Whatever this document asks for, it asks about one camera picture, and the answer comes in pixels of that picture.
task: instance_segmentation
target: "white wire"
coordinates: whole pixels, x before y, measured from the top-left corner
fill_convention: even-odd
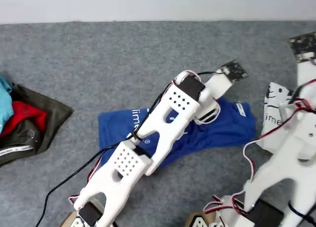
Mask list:
[[[198,78],[198,80],[199,80],[200,82],[202,82],[201,77],[200,77],[196,72],[191,71],[191,70],[185,70],[185,71],[180,72],[180,73],[174,78],[174,80],[171,81],[172,84],[174,84],[173,81],[176,81],[176,79],[178,78],[178,76],[179,76],[181,73],[189,73],[189,74],[192,74],[192,75],[194,75],[196,78]]]
[[[251,142],[248,142],[248,143],[243,147],[243,150],[242,150],[243,157],[245,157],[245,158],[249,161],[250,167],[251,167],[251,176],[250,176],[250,179],[249,179],[250,182],[253,181],[255,171],[254,171],[254,166],[253,166],[253,163],[252,163],[251,159],[246,155],[246,148],[247,148],[249,145],[251,145],[251,144],[253,144],[253,143],[256,143],[256,142],[258,142],[258,141],[260,141],[260,140],[262,140],[262,139],[264,139],[264,138],[270,136],[270,135],[273,134],[274,132],[278,131],[278,129],[281,128],[281,127],[283,127],[283,126],[285,125],[285,123],[289,122],[289,120],[290,120],[290,119],[294,116],[294,114],[296,114],[297,112],[298,112],[298,110],[294,111],[293,114],[288,118],[288,120],[285,121],[283,124],[279,125],[277,128],[275,128],[275,131],[273,131],[272,133],[268,134],[269,132],[267,132],[266,134],[262,135],[259,139],[254,140],[254,141],[251,141]],[[243,189],[243,190],[240,191],[240,192],[234,193],[234,194],[231,196],[231,201],[233,201],[233,199],[234,199],[235,196],[241,195],[241,194],[243,194],[244,192],[245,192],[245,190]]]
[[[223,203],[221,201],[210,201],[209,203],[207,203],[204,208],[203,208],[203,212],[207,211],[207,207],[209,205],[223,205]]]
[[[93,176],[93,174],[95,173],[95,171],[98,169],[99,165],[100,165],[101,159],[99,159],[98,163],[96,164],[96,166],[93,168],[92,173],[90,174],[90,176],[88,177],[88,180],[91,179],[91,177]]]
[[[191,71],[191,70],[185,70],[185,72],[195,75],[200,82],[202,81],[201,77],[196,72]]]
[[[217,119],[217,117],[219,116],[219,114],[221,113],[221,106],[219,105],[219,103],[215,99],[214,99],[214,101],[217,103],[218,112],[217,112],[216,116],[211,121],[203,122],[203,121],[199,120],[197,117],[195,117],[194,120],[198,121],[201,124],[210,124],[210,123],[214,122]]]

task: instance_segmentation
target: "cable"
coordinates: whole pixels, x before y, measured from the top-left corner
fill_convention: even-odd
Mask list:
[[[160,93],[158,95],[158,97],[155,99],[154,103],[152,104],[152,106],[150,107],[150,109],[148,110],[145,118],[143,119],[143,121],[141,122],[141,124],[134,130],[134,133],[137,133],[137,131],[139,130],[139,128],[144,124],[145,120],[148,118],[149,114],[154,110],[157,102],[160,100],[160,98],[163,96],[163,94],[165,93],[165,91],[168,89],[169,85],[163,90],[162,93]],[[132,138],[133,135],[128,136],[125,140],[128,140],[130,138]],[[74,173],[72,173],[70,176],[68,176],[67,178],[65,178],[62,182],[60,182],[58,185],[56,185],[54,188],[52,188],[46,195],[45,197],[45,202],[44,202],[44,208],[43,208],[43,212],[41,217],[39,218],[39,221],[36,224],[36,227],[38,227],[40,225],[40,223],[42,222],[45,213],[46,213],[46,208],[47,208],[47,203],[48,203],[48,198],[49,196],[58,188],[60,188],[63,184],[65,184],[67,181],[69,181],[72,177],[74,177],[75,175],[77,175],[81,170],[83,170],[86,166],[88,166],[97,156],[99,156],[100,154],[103,154],[104,152],[111,150],[111,149],[115,149],[118,145],[120,144],[120,142],[115,143],[107,148],[101,149],[100,151],[98,151],[90,160],[88,160],[83,166],[81,166],[78,170],[76,170]],[[92,169],[92,171],[90,172],[90,178],[91,178],[91,174],[93,175],[94,169]],[[70,202],[72,198],[75,198],[76,195],[72,195],[68,198],[68,200]]]
[[[217,103],[218,112],[217,112],[217,114],[215,115],[215,117],[214,117],[211,121],[203,122],[203,121],[199,120],[197,117],[195,117],[194,120],[195,120],[195,121],[198,121],[198,122],[201,123],[201,124],[210,124],[210,123],[214,122],[214,121],[218,118],[219,114],[221,113],[221,106],[219,105],[219,103],[217,102],[217,100],[214,99],[214,101]]]
[[[213,208],[210,208],[210,209],[206,210],[205,213],[209,214],[209,213],[212,213],[214,211],[220,211],[220,210],[223,210],[223,209],[232,209],[232,208],[233,208],[232,206],[213,207]]]
[[[108,151],[111,149],[115,149],[115,147],[119,145],[119,143],[113,144],[112,146],[109,146],[108,148],[104,148],[102,150],[100,150],[99,152],[97,152],[90,160],[88,160],[88,162],[86,162],[83,166],[81,166],[78,170],[76,170],[74,173],[72,173],[70,176],[68,176],[67,178],[65,178],[62,182],[60,182],[58,185],[56,185],[54,188],[52,188],[46,195],[45,198],[45,202],[44,202],[44,208],[43,208],[43,212],[42,215],[39,219],[39,221],[36,224],[36,227],[38,227],[41,223],[41,221],[44,218],[44,215],[46,213],[46,208],[47,208],[47,202],[48,202],[48,198],[49,196],[55,191],[57,190],[59,187],[61,187],[63,184],[65,184],[67,181],[69,181],[72,177],[74,177],[75,175],[77,175],[81,170],[83,170],[88,164],[90,164],[99,154],[103,153],[104,151]]]
[[[293,117],[294,115],[298,112],[298,111],[307,111],[307,112],[314,112],[313,110],[309,109],[309,108],[298,108],[296,109],[292,115],[287,119],[285,120],[280,126],[272,129],[271,131],[265,133],[264,135],[262,135],[260,138],[258,138],[257,140],[254,140],[254,141],[251,141],[249,143],[247,143],[244,147],[243,147],[243,150],[242,150],[242,154],[243,156],[249,161],[250,163],[250,167],[251,167],[251,176],[250,176],[250,182],[253,181],[253,178],[254,178],[254,175],[255,175],[255,167],[254,167],[254,162],[246,155],[246,148],[253,144],[253,143],[256,143],[264,138],[266,138],[267,136],[271,135],[272,133],[276,132],[277,130],[279,130],[280,128],[282,128],[283,126],[285,126]],[[237,205],[235,203],[235,197],[236,196],[239,196],[241,194],[243,194],[245,192],[245,190],[242,190],[240,192],[237,192],[237,193],[234,193],[232,196],[231,196],[231,201],[232,201],[232,204],[233,204],[233,208],[235,209],[235,211],[237,211],[238,213],[240,213],[240,210],[237,208]]]
[[[211,74],[224,74],[223,72],[218,73],[218,72],[201,72],[201,73],[197,73],[199,76],[201,75],[211,75]]]
[[[204,206],[203,212],[207,211],[207,207],[210,205],[223,205],[223,203],[221,201],[211,201]]]
[[[223,224],[223,227],[226,227],[226,225],[224,224],[224,221],[222,219],[222,217],[220,216],[219,219],[221,220],[222,224]]]
[[[298,212],[297,210],[294,209],[294,207],[291,205],[291,202],[288,202],[288,207],[290,208],[290,210],[297,216],[301,217],[303,220],[307,221],[308,223],[312,224],[313,226],[316,227],[316,222],[314,220],[313,217],[311,216],[307,216],[307,215],[303,215],[302,213]]]

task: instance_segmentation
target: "red wire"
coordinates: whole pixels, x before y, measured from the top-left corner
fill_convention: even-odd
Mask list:
[[[219,207],[211,208],[211,209],[207,210],[205,213],[209,214],[209,213],[212,213],[214,211],[219,211],[219,210],[223,210],[223,209],[232,209],[232,207],[231,206],[219,206]]]
[[[221,201],[220,198],[218,198],[217,196],[213,195],[212,198],[215,200],[215,201]]]

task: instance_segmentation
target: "black cable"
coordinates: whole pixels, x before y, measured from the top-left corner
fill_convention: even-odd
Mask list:
[[[163,90],[162,93],[160,93],[158,95],[158,97],[155,99],[154,103],[152,104],[152,106],[150,107],[150,109],[148,110],[145,118],[143,119],[143,121],[141,122],[141,124],[133,131],[134,136],[137,133],[137,131],[139,130],[139,128],[144,124],[145,120],[148,118],[149,114],[154,110],[156,104],[158,103],[158,101],[161,99],[161,97],[163,96],[163,94],[165,93],[166,89],[169,87],[169,85]],[[128,140],[132,137],[133,135],[128,136],[125,140]],[[43,208],[43,212],[42,215],[39,219],[39,221],[36,224],[36,227],[39,227],[40,223],[42,222],[45,213],[46,213],[46,208],[47,208],[47,203],[48,203],[48,198],[49,196],[56,191],[58,188],[60,188],[63,184],[65,184],[66,182],[68,182],[71,178],[73,178],[75,175],[77,175],[81,170],[83,170],[86,166],[88,166],[97,156],[99,156],[100,154],[105,153],[108,150],[111,149],[115,149],[118,145],[120,144],[120,142],[115,143],[111,146],[108,146],[106,148],[101,149],[100,151],[98,151],[90,160],[88,160],[88,162],[86,162],[83,166],[81,166],[77,171],[75,171],[74,173],[72,173],[70,176],[68,176],[67,178],[65,178],[62,182],[60,182],[58,185],[56,185],[54,188],[52,188],[46,195],[45,197],[45,202],[44,202],[44,208]]]
[[[209,75],[209,74],[224,74],[223,72],[218,73],[218,72],[201,72],[201,73],[197,73],[199,76],[200,75]]]
[[[102,150],[100,150],[99,152],[97,152],[88,162],[86,162],[83,166],[81,166],[78,170],[76,170],[74,173],[72,173],[70,176],[68,176],[67,178],[65,178],[62,182],[60,182],[58,185],[56,185],[54,188],[52,188],[46,195],[46,198],[45,198],[45,202],[44,202],[44,208],[43,208],[43,212],[42,212],[42,215],[38,221],[38,223],[36,224],[36,227],[38,227],[41,223],[41,221],[43,220],[44,218],[44,215],[46,213],[46,208],[47,208],[47,202],[48,202],[48,198],[49,196],[56,190],[58,189],[59,187],[61,187],[63,184],[65,184],[67,181],[69,181],[73,176],[77,175],[82,169],[84,169],[88,164],[90,164],[99,154],[105,152],[105,151],[108,151],[108,150],[111,150],[111,149],[115,149],[116,146],[118,145],[119,143],[116,143],[116,144],[113,144],[107,148],[104,148]]]
[[[288,202],[288,207],[290,208],[290,210],[297,216],[301,217],[303,220],[307,221],[308,223],[312,224],[313,226],[316,227],[316,222],[314,220],[313,217],[311,216],[307,216],[307,215],[303,215],[302,213],[298,212],[297,210],[294,209],[294,207],[291,205],[291,202]]]
[[[222,217],[219,217],[219,219],[221,220],[221,222],[222,222],[222,224],[223,224],[223,227],[226,227],[226,226],[225,226],[225,223],[224,223],[224,221],[223,221],[223,219],[222,219]]]

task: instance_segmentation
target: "blue cloth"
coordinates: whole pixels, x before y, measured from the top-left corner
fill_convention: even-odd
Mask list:
[[[3,130],[5,122],[13,115],[11,91],[12,88],[8,82],[0,76],[0,133]]]
[[[165,167],[173,163],[183,155],[187,155],[205,148],[240,146],[248,143],[255,137],[256,119],[251,113],[248,103],[242,103],[240,111],[236,103],[230,103],[225,98],[220,98],[221,113],[218,118],[210,124],[197,125],[190,122],[185,129],[185,134],[173,144],[172,151],[159,166]],[[107,112],[99,115],[99,144],[100,149],[117,143],[137,126],[145,117],[147,109],[123,110]],[[172,111],[168,121],[177,115]],[[159,134],[154,133],[145,138],[139,146],[153,155],[158,144]],[[101,164],[107,162],[114,151],[104,153]]]

